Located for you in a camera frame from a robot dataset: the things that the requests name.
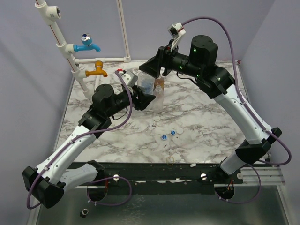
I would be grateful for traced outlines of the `clear plastic bottle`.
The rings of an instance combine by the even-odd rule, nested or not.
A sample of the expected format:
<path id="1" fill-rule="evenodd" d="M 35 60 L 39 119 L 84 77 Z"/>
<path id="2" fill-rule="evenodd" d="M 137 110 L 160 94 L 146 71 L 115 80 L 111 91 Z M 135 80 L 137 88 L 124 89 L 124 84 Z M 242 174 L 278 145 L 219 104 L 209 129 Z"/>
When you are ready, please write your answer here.
<path id="1" fill-rule="evenodd" d="M 152 109 L 155 113 L 159 113 L 163 110 L 164 105 L 164 89 L 162 86 L 157 85 L 154 90 L 155 99 L 153 101 Z"/>
<path id="2" fill-rule="evenodd" d="M 138 73 L 137 86 L 139 86 L 145 94 L 153 94 L 154 78 L 140 71 Z"/>

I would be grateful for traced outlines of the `golden energy drink bottle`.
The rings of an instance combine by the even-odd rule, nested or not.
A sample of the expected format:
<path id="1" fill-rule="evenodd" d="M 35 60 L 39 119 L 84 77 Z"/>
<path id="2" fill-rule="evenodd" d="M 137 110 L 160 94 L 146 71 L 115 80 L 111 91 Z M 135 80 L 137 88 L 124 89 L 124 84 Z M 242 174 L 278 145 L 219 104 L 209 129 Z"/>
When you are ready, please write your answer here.
<path id="1" fill-rule="evenodd" d="M 165 84 L 165 80 L 164 78 L 161 76 L 158 79 L 154 80 L 154 89 L 156 89 L 156 86 L 160 86 L 162 88 L 162 91 L 164 91 L 164 84 Z"/>

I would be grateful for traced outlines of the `plain white bottle cap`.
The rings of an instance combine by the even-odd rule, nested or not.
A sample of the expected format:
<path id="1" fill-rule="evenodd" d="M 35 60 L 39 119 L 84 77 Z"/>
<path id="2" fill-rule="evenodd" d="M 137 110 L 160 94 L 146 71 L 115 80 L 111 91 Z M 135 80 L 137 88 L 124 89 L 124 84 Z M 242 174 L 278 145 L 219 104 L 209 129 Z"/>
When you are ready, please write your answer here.
<path id="1" fill-rule="evenodd" d="M 182 134 L 183 133 L 183 129 L 180 128 L 180 127 L 176 131 L 177 131 L 178 134 Z"/>

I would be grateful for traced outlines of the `blue label water bottle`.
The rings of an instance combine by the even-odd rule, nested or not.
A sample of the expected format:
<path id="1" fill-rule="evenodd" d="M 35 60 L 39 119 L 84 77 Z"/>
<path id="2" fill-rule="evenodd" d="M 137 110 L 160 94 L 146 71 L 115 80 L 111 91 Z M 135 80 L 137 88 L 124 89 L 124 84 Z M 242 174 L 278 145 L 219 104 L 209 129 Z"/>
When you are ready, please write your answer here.
<path id="1" fill-rule="evenodd" d="M 142 86 L 147 92 L 153 91 L 154 82 L 143 81 Z"/>

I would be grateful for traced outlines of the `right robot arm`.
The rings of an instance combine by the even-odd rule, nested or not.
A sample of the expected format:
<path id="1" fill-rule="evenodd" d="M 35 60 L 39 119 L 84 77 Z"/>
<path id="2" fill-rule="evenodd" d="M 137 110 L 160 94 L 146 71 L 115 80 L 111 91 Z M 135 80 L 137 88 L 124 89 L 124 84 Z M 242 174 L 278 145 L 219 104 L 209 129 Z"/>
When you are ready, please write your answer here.
<path id="1" fill-rule="evenodd" d="M 188 56 L 179 53 L 177 48 L 171 50 L 172 43 L 170 40 L 167 46 L 159 47 L 157 54 L 140 65 L 139 70 L 153 78 L 167 76 L 171 71 L 191 76 L 199 89 L 222 106 L 238 125 L 245 140 L 220 163 L 215 173 L 217 181 L 225 184 L 245 164 L 262 158 L 282 132 L 265 123 L 252 106 L 242 101 L 234 77 L 215 64 L 218 45 L 209 36 L 193 37 Z"/>

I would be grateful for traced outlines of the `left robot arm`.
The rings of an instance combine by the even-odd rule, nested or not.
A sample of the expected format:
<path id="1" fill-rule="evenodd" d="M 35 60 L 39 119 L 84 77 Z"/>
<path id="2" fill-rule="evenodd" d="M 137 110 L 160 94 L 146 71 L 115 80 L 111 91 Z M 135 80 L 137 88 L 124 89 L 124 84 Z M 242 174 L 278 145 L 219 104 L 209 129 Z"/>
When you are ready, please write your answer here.
<path id="1" fill-rule="evenodd" d="M 60 201 L 66 191 L 84 183 L 99 185 L 103 182 L 103 170 L 94 160 L 71 172 L 66 170 L 84 149 L 104 132 L 113 130 L 111 118 L 116 113 L 125 108 L 142 111 L 155 99 L 154 95 L 145 94 L 136 85 L 132 89 L 122 86 L 122 89 L 116 94 L 111 85 L 99 85 L 92 96 L 92 104 L 69 138 L 44 162 L 23 170 L 22 177 L 29 192 L 28 209 L 34 208 L 30 205 L 31 196 L 49 209 Z"/>

